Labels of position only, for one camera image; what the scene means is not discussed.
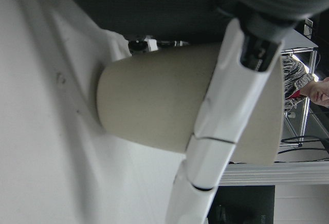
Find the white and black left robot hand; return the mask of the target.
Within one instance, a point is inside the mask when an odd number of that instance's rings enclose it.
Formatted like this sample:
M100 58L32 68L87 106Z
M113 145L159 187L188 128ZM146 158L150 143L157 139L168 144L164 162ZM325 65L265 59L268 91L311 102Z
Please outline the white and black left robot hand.
M186 155L166 223L204 223L241 136L271 90L282 122L284 37L328 0L74 0L102 29L129 40L132 56L104 69L102 126L125 140Z

